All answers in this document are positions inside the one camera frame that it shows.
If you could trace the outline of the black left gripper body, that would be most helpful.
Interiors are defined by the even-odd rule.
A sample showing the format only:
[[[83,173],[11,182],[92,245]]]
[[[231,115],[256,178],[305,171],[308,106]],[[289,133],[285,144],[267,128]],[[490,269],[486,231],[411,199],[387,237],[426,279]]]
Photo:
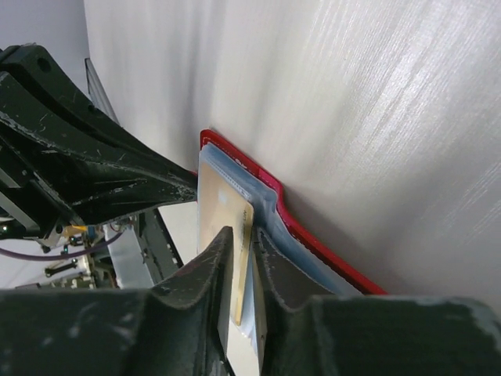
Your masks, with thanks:
[[[155,208],[157,155],[104,114],[36,44],[1,52],[4,239],[57,244],[68,226]]]

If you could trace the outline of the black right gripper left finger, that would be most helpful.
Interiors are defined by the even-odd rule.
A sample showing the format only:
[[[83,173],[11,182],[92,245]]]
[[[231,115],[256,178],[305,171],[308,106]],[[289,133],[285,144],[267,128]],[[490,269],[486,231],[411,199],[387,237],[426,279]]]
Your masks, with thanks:
[[[231,375],[233,233],[152,288],[1,293],[4,375]]]

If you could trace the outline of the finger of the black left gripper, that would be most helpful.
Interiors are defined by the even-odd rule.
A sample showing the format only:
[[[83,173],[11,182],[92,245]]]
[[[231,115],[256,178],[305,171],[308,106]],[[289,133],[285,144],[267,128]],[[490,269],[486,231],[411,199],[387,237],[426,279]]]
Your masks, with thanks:
[[[100,110],[1,111],[1,213],[18,227],[101,225],[192,202],[196,186]]]

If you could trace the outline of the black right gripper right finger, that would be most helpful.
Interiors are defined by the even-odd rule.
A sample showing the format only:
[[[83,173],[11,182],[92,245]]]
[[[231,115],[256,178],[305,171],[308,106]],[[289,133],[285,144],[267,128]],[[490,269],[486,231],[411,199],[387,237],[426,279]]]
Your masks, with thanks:
[[[264,375],[497,375],[500,321],[467,298],[328,292],[252,234]]]

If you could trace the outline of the red leather card holder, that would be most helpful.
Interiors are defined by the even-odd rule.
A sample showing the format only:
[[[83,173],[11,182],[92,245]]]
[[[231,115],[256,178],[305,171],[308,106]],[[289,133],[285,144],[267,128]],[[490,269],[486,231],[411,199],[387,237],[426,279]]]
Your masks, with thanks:
[[[254,223],[297,268],[337,295],[386,291],[330,250],[290,213],[282,183],[221,134],[200,132],[199,162],[207,161],[254,208]]]

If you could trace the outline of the gold credit card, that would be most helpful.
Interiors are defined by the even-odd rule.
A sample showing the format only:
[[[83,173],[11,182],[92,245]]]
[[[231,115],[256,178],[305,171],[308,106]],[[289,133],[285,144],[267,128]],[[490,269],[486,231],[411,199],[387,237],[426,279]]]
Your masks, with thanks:
[[[219,231],[229,226],[233,235],[230,315],[235,325],[244,321],[245,291],[254,208],[216,167],[206,161],[198,171],[198,243],[204,250]]]

